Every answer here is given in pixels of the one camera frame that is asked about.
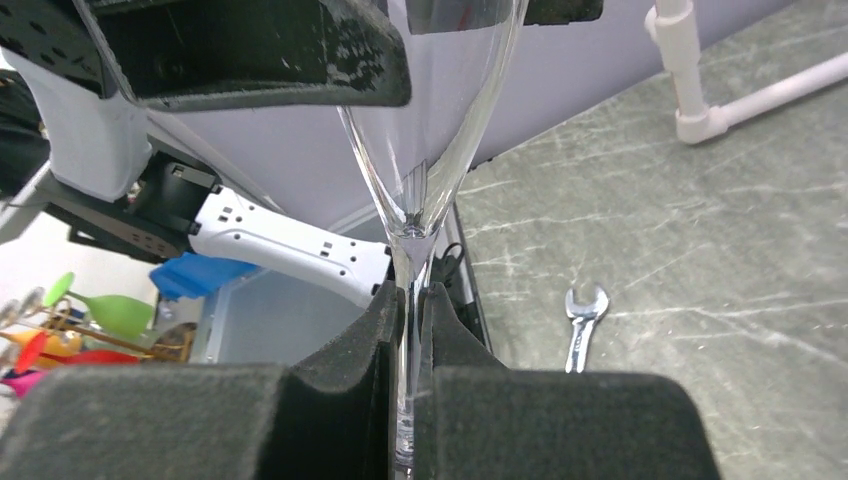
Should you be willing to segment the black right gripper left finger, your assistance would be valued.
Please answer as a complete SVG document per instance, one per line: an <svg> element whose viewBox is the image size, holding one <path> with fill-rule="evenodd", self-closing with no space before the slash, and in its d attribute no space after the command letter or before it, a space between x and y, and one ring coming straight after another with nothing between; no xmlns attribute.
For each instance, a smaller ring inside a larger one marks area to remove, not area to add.
<svg viewBox="0 0 848 480"><path fill-rule="evenodd" d="M388 479L396 289L294 366L72 366L23 399L5 479Z"/></svg>

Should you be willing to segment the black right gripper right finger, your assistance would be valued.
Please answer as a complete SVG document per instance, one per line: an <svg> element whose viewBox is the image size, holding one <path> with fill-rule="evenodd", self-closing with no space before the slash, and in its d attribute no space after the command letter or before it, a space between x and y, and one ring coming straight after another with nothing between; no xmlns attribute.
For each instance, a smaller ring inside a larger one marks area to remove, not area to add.
<svg viewBox="0 0 848 480"><path fill-rule="evenodd" d="M418 479L717 479L699 411L645 373L513 370L461 324L443 285L425 296Z"/></svg>

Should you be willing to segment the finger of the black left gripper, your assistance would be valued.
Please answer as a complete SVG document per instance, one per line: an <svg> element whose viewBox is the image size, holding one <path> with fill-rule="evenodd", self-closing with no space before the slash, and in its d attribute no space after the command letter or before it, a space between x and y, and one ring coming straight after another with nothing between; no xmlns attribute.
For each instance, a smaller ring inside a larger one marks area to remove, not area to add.
<svg viewBox="0 0 848 480"><path fill-rule="evenodd" d="M602 0L404 2L412 34L488 28L507 21L522 5L526 7L524 24L537 26L595 21L601 17L604 8Z"/></svg>
<svg viewBox="0 0 848 480"><path fill-rule="evenodd" d="M160 112L401 107L403 40L370 1L79 1L122 95Z"/></svg>

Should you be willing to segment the clear wine glass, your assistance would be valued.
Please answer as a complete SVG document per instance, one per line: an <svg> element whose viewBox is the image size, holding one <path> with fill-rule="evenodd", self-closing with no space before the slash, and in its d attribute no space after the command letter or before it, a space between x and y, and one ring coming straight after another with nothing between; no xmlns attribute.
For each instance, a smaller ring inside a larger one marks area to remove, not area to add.
<svg viewBox="0 0 848 480"><path fill-rule="evenodd" d="M406 50L410 102L343 107L339 114L392 251L401 315L393 469L410 479L435 244L494 110L526 7L488 28L412 34L404 2L390 2L388 16Z"/></svg>

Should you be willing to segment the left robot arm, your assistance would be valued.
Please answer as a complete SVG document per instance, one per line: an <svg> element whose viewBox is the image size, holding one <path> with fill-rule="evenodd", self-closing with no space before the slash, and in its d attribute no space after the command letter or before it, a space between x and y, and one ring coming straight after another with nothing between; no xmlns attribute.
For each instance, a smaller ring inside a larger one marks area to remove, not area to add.
<svg viewBox="0 0 848 480"><path fill-rule="evenodd" d="M1 191L98 248L274 269L367 306L428 288L436 238L524 25L599 1L5 1ZM338 110L388 239L298 222L190 153L170 123L294 105Z"/></svg>

